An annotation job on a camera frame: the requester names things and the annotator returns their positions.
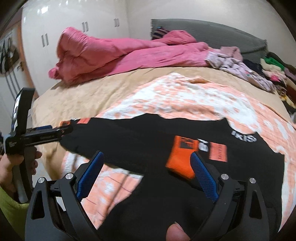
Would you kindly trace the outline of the left hand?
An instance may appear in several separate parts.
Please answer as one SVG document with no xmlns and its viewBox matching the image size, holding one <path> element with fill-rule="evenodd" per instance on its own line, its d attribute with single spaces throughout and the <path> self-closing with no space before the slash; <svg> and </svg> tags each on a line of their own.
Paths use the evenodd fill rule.
<svg viewBox="0 0 296 241">
<path fill-rule="evenodd" d="M 15 185 L 13 183 L 13 168 L 19 166 L 24 161 L 24 156 L 22 155 L 1 155 L 0 162 L 0 183 L 1 188 L 7 193 L 11 198 L 14 197 L 16 192 Z"/>
</svg>

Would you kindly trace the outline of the right hand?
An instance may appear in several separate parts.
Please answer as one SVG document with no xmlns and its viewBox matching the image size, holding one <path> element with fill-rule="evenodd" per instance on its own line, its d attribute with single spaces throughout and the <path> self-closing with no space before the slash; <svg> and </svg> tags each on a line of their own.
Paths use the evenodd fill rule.
<svg viewBox="0 0 296 241">
<path fill-rule="evenodd" d="M 190 237 L 184 232 L 183 228 L 174 222 L 166 231 L 166 241 L 189 241 Z"/>
</svg>

